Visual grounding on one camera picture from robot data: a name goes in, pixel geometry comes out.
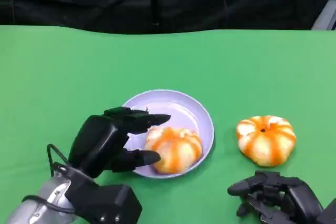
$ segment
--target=black background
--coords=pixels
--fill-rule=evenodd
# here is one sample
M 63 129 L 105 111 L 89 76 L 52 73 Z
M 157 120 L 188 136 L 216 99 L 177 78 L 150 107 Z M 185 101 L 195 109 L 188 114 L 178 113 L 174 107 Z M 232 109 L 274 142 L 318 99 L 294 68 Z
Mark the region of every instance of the black background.
M 327 0 L 14 0 L 18 25 L 54 25 L 104 33 L 176 33 L 207 29 L 310 29 Z M 12 24 L 0 0 L 0 24 Z

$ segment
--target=robotic arm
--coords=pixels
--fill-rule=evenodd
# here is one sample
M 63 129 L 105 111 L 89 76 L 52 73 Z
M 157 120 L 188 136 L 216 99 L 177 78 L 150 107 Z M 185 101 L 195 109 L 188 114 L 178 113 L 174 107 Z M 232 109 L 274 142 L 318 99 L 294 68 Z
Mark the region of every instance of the robotic arm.
M 336 199 L 323 210 L 311 188 L 297 177 L 256 171 L 230 186 L 228 193 L 242 200 L 239 217 L 253 211 L 264 224 L 336 224 Z
M 118 107 L 90 116 L 81 127 L 66 159 L 48 145 L 51 179 L 38 195 L 27 195 L 7 219 L 7 224 L 66 224 L 77 216 L 89 223 L 134 224 L 142 211 L 127 185 L 99 186 L 93 179 L 104 170 L 125 172 L 160 160 L 153 151 L 129 151 L 128 133 L 141 134 L 169 115 Z M 53 163 L 51 149 L 65 165 Z

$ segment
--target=green surface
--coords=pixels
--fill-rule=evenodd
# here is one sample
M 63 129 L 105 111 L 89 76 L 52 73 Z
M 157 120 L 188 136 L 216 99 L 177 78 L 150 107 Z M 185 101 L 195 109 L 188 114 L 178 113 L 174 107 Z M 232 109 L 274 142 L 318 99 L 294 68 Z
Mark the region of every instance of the green surface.
M 47 143 L 68 154 L 87 116 L 157 88 L 198 99 L 216 140 L 209 158 L 179 178 L 106 172 L 97 179 L 133 187 L 140 224 L 258 223 L 239 221 L 239 199 L 226 192 L 258 168 L 235 136 L 238 121 L 253 115 L 290 121 L 297 147 L 274 170 L 304 179 L 326 206 L 336 196 L 335 41 L 325 31 L 123 36 L 0 26 L 0 222 L 48 179 Z

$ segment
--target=toy pumpkin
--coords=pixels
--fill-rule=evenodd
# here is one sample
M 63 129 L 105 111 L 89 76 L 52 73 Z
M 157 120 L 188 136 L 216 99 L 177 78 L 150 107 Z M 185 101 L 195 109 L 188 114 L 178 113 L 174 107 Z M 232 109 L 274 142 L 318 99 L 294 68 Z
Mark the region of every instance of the toy pumpkin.
M 237 125 L 238 147 L 260 166 L 283 164 L 296 144 L 292 126 L 277 116 L 254 116 Z
M 154 168 L 165 174 L 185 172 L 201 157 L 203 151 L 196 132 L 172 127 L 151 129 L 144 148 L 160 154 L 161 160 L 154 164 Z

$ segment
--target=lavender plate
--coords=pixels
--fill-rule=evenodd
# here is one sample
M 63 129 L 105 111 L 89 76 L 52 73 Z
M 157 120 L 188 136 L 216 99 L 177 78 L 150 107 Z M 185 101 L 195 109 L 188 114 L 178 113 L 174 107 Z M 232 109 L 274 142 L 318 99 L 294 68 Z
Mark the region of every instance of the lavender plate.
M 209 154 L 214 141 L 214 125 L 206 109 L 192 97 L 173 90 L 151 90 L 138 94 L 123 106 L 132 109 L 146 110 L 151 114 L 168 114 L 172 117 L 162 126 L 185 127 L 195 130 L 203 144 L 203 156 L 186 172 L 196 168 Z M 125 148 L 142 149 L 147 133 L 131 135 Z M 173 178 L 182 174 L 160 174 L 151 166 L 138 167 L 135 173 L 149 178 Z

